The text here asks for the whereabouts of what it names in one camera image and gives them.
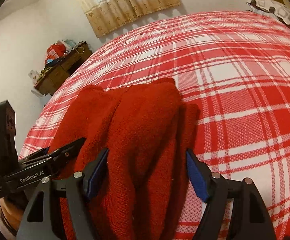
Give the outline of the person's left hand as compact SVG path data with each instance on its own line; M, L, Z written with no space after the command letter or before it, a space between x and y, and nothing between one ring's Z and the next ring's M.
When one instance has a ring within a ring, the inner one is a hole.
M11 203L7 198L0 198L0 206L9 225L18 231L24 210Z

